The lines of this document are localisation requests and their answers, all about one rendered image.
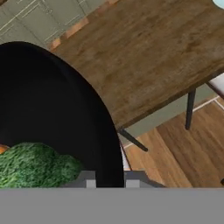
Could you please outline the grey-green cupboard run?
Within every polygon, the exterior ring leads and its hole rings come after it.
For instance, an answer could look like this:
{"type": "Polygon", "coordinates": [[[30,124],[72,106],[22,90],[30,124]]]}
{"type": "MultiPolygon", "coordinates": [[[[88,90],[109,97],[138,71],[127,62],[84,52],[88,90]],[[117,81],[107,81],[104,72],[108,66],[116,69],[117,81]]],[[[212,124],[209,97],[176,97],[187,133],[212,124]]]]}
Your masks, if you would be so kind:
{"type": "Polygon", "coordinates": [[[107,0],[0,0],[0,44],[25,41],[47,48],[107,0]]]}

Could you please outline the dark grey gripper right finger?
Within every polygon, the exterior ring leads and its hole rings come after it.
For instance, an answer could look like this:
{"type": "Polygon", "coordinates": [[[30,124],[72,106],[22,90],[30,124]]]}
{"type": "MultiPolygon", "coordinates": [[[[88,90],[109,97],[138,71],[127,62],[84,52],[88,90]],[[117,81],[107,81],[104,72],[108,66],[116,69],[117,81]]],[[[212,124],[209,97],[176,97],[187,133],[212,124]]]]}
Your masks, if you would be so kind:
{"type": "Polygon", "coordinates": [[[149,179],[144,171],[125,171],[126,188],[165,188],[164,185],[149,179]]]}

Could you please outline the pale blue plate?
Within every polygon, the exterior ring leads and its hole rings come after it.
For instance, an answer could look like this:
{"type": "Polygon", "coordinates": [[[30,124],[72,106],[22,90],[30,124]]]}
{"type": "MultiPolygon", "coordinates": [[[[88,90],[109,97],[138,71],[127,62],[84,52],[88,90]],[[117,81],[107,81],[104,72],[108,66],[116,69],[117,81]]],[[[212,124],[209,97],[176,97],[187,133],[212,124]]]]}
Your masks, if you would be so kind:
{"type": "Polygon", "coordinates": [[[214,4],[224,10],[224,0],[213,0],[214,4]]]}

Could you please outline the green broccoli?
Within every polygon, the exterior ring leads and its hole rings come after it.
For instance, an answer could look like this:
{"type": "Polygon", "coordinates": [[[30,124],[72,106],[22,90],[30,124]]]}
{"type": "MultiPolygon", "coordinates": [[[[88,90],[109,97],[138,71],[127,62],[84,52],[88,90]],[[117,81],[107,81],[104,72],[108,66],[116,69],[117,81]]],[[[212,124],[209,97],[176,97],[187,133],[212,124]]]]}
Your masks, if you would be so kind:
{"type": "Polygon", "coordinates": [[[19,143],[0,154],[1,188],[53,188],[78,178],[84,165],[42,143],[19,143]]]}

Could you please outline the white stool with dark legs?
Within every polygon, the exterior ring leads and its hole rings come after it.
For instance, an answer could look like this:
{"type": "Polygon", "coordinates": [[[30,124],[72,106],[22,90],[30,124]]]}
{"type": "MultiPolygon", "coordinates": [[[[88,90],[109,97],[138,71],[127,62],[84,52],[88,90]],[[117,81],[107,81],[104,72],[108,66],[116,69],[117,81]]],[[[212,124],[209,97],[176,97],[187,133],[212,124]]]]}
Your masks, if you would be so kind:
{"type": "MultiPolygon", "coordinates": [[[[218,75],[217,77],[211,79],[207,85],[224,100],[224,73],[218,75]]],[[[187,96],[187,107],[186,107],[186,117],[185,117],[185,128],[187,130],[191,127],[192,116],[193,116],[193,106],[195,100],[196,90],[191,91],[187,96]]]]}
{"type": "MultiPolygon", "coordinates": [[[[128,131],[126,131],[125,129],[119,129],[117,131],[121,136],[123,136],[124,138],[126,138],[127,140],[129,140],[132,144],[134,144],[135,146],[137,146],[139,149],[141,149],[142,151],[148,151],[148,149],[140,142],[138,142],[128,131]]],[[[131,171],[131,166],[130,166],[130,162],[127,159],[125,150],[124,150],[124,146],[122,143],[120,143],[121,145],[121,151],[122,151],[122,159],[123,159],[123,168],[125,171],[131,171]]]]}

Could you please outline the black bowl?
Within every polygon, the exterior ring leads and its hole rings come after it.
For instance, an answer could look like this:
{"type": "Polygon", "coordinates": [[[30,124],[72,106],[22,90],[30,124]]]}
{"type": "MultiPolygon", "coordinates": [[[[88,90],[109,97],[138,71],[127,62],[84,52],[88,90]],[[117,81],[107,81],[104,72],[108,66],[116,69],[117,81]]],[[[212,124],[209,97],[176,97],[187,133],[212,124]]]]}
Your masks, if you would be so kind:
{"type": "Polygon", "coordinates": [[[0,144],[43,143],[78,158],[98,187],[123,187],[116,127],[101,97],[63,59],[22,41],[0,44],[0,144]]]}

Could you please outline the grey-green island base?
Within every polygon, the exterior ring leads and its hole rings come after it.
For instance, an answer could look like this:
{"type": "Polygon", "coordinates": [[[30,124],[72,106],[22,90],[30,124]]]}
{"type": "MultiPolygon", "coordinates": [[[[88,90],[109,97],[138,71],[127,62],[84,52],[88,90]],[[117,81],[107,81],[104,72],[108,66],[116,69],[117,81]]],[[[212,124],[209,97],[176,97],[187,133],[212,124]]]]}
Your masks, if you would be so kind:
{"type": "MultiPolygon", "coordinates": [[[[203,85],[197,88],[195,95],[194,105],[197,106],[208,98],[214,98],[215,92],[207,85],[203,85]]],[[[176,101],[171,102],[167,106],[154,112],[151,115],[146,116],[144,119],[129,126],[126,130],[133,137],[140,137],[143,133],[146,133],[158,125],[169,121],[173,117],[186,111],[187,95],[178,98],[176,101]]]]}

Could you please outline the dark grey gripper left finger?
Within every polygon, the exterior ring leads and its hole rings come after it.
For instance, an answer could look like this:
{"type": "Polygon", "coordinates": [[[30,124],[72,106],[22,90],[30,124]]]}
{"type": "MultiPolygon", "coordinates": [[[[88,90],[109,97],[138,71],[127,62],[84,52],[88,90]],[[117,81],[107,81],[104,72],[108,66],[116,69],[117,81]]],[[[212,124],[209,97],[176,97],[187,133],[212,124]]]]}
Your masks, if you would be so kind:
{"type": "Polygon", "coordinates": [[[95,172],[82,171],[76,180],[64,184],[62,188],[96,188],[95,172]]]}

